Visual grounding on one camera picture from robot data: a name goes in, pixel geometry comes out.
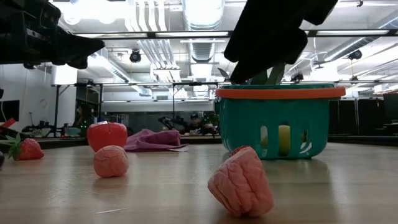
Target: wooden table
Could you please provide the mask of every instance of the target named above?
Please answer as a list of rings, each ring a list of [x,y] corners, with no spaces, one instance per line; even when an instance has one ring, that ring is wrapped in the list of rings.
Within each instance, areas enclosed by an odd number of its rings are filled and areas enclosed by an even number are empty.
[[[275,208],[233,218],[207,190],[228,157],[221,145],[188,152],[129,153],[125,177],[99,179],[88,147],[45,151],[41,161],[6,161],[0,223],[397,223],[398,150],[329,144],[314,160],[266,161]]]

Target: toy apple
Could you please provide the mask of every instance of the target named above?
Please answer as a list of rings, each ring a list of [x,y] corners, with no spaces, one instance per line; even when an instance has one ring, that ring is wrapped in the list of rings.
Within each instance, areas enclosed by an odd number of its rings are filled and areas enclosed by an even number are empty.
[[[124,147],[127,141],[127,128],[124,124],[107,121],[92,124],[87,129],[87,140],[95,152],[105,146]]]

